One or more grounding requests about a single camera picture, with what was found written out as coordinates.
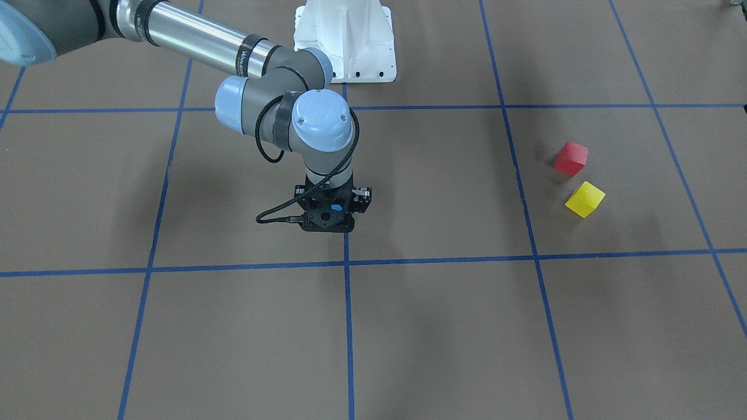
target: blue tape line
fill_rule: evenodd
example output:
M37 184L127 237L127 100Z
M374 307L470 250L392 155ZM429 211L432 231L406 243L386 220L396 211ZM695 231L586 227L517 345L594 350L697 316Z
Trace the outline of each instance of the blue tape line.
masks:
M322 262L277 262L268 264L234 264L234 265L194 265L183 267L154 267L153 273L192 273L195 271L243 271L243 270L275 270L281 268L315 268L342 267L343 261Z
M742 108L742 104L657 104L657 108ZM427 111L459 109L588 109L588 108L652 108L649 104L518 104L518 105L372 105L353 106L354 111ZM117 114L133 112L215 112L215 107L184 108L70 108L13 109L3 114Z
M414 264L450 264L455 262L501 262L532 261L532 256L475 256L452 258L413 258L413 259L360 259L350 261L351 266L361 265L414 265Z
M744 104L656 104L657 108L741 108Z
M1 278L10 277L62 277L92 276L97 274L145 274L145 268L93 268L87 270L44 270L44 271L7 271L0 272Z
M8 114L10 113L10 107L13 104L13 100L16 98L16 93L18 93L18 88L21 86L21 80L23 80L23 75L26 73L26 68L21 67L21 70L18 71L18 77L16 77L16 83L13 85L13 90L10 92L10 97L7 99L7 102L5 103L5 109L2 112L2 115L0 116L0 130L2 130L2 127L5 125L5 120L7 119Z
M578 254L549 254L540 255L542 260L552 259L593 259L593 258L631 258L644 256L686 256L686 255L709 255L709 250L676 250L676 251L642 251L642 252L620 252L620 253L578 253Z
M716 250L717 254L744 254L747 253L747 248L723 248Z
M516 148L514 147L513 135L511 133L511 125L509 124L509 116L506 111L506 101L503 97L503 88L500 85L500 75L498 73L498 66L495 63L495 50L493 48L493 42L490 36L490 28L488 27L488 18L485 14L485 5L483 0L479 0L480 13L483 18L483 27L485 28L485 38L488 42L488 50L490 52L490 62L493 66L493 75L495 77L495 87L498 89L498 98L500 100L501 112L503 113L503 124L506 126L506 136L509 141L509 148L511 149L511 160L513 161L514 167L516 168L516 184L518 186L519 195L521 196L521 204L524 207L524 220L527 224L527 233L529 235L529 242L532 246L532 257L534 260L534 266L537 271L537 280L539 281L539 290L542 293L542 304L545 306L545 317L548 322L548 329L550 332L550 340L553 345L553 352L555 353L555 364L557 365L558 378L560 379L560 387L562 389L563 400L565 401L565 411L568 415L568 420L573 420L573 408L571 407L571 398L568 393L568 386L565 381L565 369L562 365L562 358L560 357L560 347L557 342L557 336L555 333L555 325L553 322L552 311L550 310L550 301L548 299L548 293L545 288L545 277L542 274L542 266L540 265L537 244L534 238L534 231L532 229L532 220L529 216L529 207L527 206L526 194L524 194L524 185L521 181L521 171L519 170L518 159L516 158Z
M500 105L377 105L354 106L354 111L423 111L429 109L500 109Z
M742 332L744 333L744 336L747 338L747 323L745 322L745 319L742 315L742 311L740 310L739 304L737 303L737 299L734 297L734 293L731 290L731 286L729 285L729 280L726 278L726 274L723 271L721 262L719 261L718 253L713 248L713 242L710 240L710 235L708 235L708 229L706 229L705 222L703 221L703 217L701 216L700 210L698 210L698 204L695 202L695 197L692 195L690 186L687 183L687 179L685 178L685 173L682 170L682 166L680 165L680 160L677 157L675 148L674 146L672 146L672 142L669 139L669 133L666 131L666 127L664 126L664 122L661 118L661 114L659 113L659 109L656 105L656 102L654 101L654 96L651 94L651 89L648 88L648 83L646 82L646 79L643 76L643 71L641 70L641 66L638 62L638 58L636 57L636 53L633 51L633 46L630 44L630 39L628 38L627 32L625 31L625 27L622 24L622 20L620 19L620 14L617 11L617 7L615 7L615 2L613 0L608 0L608 2L610 3L612 12L615 14L615 19L617 20L617 24L620 27L620 32L622 33L622 37L625 40L625 45L627 46L627 50L630 53L630 57L633 59L633 63L636 65L638 76L641 78L641 82L643 83L643 88L645 89L646 95L648 96L648 100L649 102L651 102L651 105L654 109L654 114L656 115L657 121L659 123L659 128L661 129L662 135L664 135L664 141L666 142L666 145L669 148L669 154L672 156L672 160L675 163L675 167L677 168L677 173L679 174L680 180L682 181L682 185L684 186L685 191L687 192L687 198L690 201L692 210L695 212L695 217L698 219L698 224L700 225L701 231L703 232L703 237L705 238L705 241L708 244L708 250L710 251L710 254L713 257L713 262L716 264L716 269L719 271L719 275L721 276L721 281L724 283L724 288L726 289L726 293L729 296L729 301L731 301L731 305L734 308L734 312L736 313L737 319L740 322L740 326L742 327Z
M574 108L650 108L649 104L538 104L538 105L506 105L508 109L574 109Z
M117 420L124 420L125 409L127 408L127 398L130 394L130 383L132 382L132 371L135 366L135 356L137 355L137 344L140 342L140 328L143 326L143 316L145 315L145 302L148 298L148 288L150 287L150 272L145 274L143 281L143 290L140 293L140 305L137 307L137 320L135 321L135 331L132 334L132 345L130 346L130 357L127 359L127 373L125 374L125 383L122 389L122 398L120 399L120 410L117 413Z
M121 114L131 112L178 112L179 108L78 108L15 109L9 114Z
M723 248L714 250L718 254L744 254L747 248ZM595 259L595 258L638 258L648 256L689 256L709 255L710 250L673 250L673 251L632 251L619 253L569 253L569 254L539 254L540 260L563 260L563 259ZM0 278L10 277L62 277L62 276L87 276L95 274L144 274L151 273L193 273L198 271L250 271L250 270L276 270L283 268L319 268L319 267L344 267L369 266L369 265L425 265L425 264L452 264L452 263L475 263L475 262L509 262L509 261L533 261L534 256L477 256L477 257L450 257L450 258L415 258L415 259L360 259L353 261L319 261L319 262L277 262L261 264L233 264L233 265L184 265L166 266L153 268L92 268L84 270L47 270L47 271L5 271L0 272Z
M189 87L190 73L192 71L192 60L187 60L187 69L185 71L184 84L182 85L182 97L179 100L180 111L176 114L176 122L174 124L174 132L171 138L171 147L169 149L169 158L166 163L166 173L164 174L164 184L161 188L161 199L158 203L158 214L155 219L155 227L153 228L153 243L150 249L148 257L148 267L143 281L143 291L140 295L140 307L137 310L137 320L135 321L135 329L132 336L132 346L130 348L130 357L127 363L127 373L125 374L125 383L122 389L122 399L120 400L120 410L117 416L117 420L123 420L125 418L125 411L127 409L127 398L129 396L130 382L132 380L132 372L134 370L135 357L137 356L137 344L140 341L140 328L143 325L143 316L145 313L145 305L148 298L148 288L150 286L150 277L153 269L153 262L155 261L155 251L158 247L158 236L161 233L161 219L164 215L164 207L166 205L166 194L169 189L169 175L171 171L171 164L174 160L174 149L176 148L176 141L179 138L179 129L182 124L181 108L184 107L185 101L187 100L187 89Z
M182 108L184 112L215 112L215 107L210 108Z
M345 325L347 330L347 417L356 418L355 369L353 365L353 306L350 297L350 237L344 235Z

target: red block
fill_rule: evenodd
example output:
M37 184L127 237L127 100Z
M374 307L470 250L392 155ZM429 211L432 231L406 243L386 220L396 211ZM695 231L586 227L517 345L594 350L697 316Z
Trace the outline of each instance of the red block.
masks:
M562 147L555 158L555 170L575 176L578 171L586 166L586 157L588 155L589 149L569 141Z

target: light blue joint cap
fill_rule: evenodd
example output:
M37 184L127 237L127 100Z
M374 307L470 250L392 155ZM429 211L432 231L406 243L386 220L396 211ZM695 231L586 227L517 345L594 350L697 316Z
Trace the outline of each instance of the light blue joint cap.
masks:
M310 90L299 96L292 117L298 137L321 152L342 150L353 139L350 108L331 90Z
M0 0L0 60L33 66L57 58L55 46L31 20Z
M247 80L245 77L230 75L215 93L215 116L218 121L241 134L246 134L241 126L241 103Z
M319 64L324 71L324 87L328 87L332 83L332 62L329 60L329 57L322 50L314 47L304 48L304 50L311 52L319 60Z

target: robotic arm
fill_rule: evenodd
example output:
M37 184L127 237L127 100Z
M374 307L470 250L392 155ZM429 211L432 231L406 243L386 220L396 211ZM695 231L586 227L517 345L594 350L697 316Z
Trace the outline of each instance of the robotic arm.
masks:
M353 186L358 120L332 90L332 64L318 49L294 52L167 0L0 0L0 59L20 66L53 61L99 40L121 37L186 55L231 74L218 88L215 114L253 135L272 163L302 155L306 180L292 199L257 216L258 223L297 223L309 232L351 232L354 213L371 202ZM261 140L281 149L264 152ZM298 203L296 217L266 216Z

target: black cable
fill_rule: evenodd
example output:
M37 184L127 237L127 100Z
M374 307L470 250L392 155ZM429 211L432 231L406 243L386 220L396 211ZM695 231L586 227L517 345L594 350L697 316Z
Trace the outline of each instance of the black cable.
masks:
M278 211L281 211L281 210L285 209L288 206L291 206L291 205L293 205L295 203L298 203L301 200L305 200L311 194L313 194L314 192L320 190L327 182L329 182L330 179L332 179L333 176L335 176L335 175L337 175L337 174L340 173L340 169L347 163L347 161L350 160L350 156L353 155L353 151L355 151L356 145L358 144L358 137L360 137L360 134L361 134L360 127L358 125L358 117L356 116L356 113L353 112L352 109L350 110L350 116L353 118L353 122L356 125L356 134L355 134L355 136L353 136L353 143L350 145L350 150L347 151L347 153L345 154L345 157L342 158L342 160L335 167L335 169L333 169L324 178L322 178L321 181L319 181L316 185L314 185L313 187L311 187L308 191L304 192L303 194L298 195L296 197L293 197L292 199L286 201L285 203L283 203L283 204L281 204L279 206L275 206L275 207L271 208L270 210L266 210L266 211L263 211L262 213L258 214L257 218L255 219L257 221L257 223L261 223L261 224L265 224L265 223L280 223L280 222L283 222L283 223L299 223L299 222L291 221L291 217L292 216L276 217L274 219L266 219L266 220L263 220L262 218L265 217L265 216L267 216L267 215L269 215L269 214L277 213Z
M259 111L259 116L257 117L257 123L254 125L254 138L255 140L257 140L257 149L259 149L259 152L262 154L262 157L266 161L270 162L271 164L276 164L280 162L282 160L282 156L285 154L285 151L281 150L278 157L274 159L268 156L267 153L264 152L264 148L262 147L262 142L259 139L259 126L262 125L262 120L264 119L264 115L267 114L270 108L275 106L276 103L282 101L282 97L283 95L280 95L276 97L275 99L269 101L267 105L265 105L264 108L262 108L262 111Z

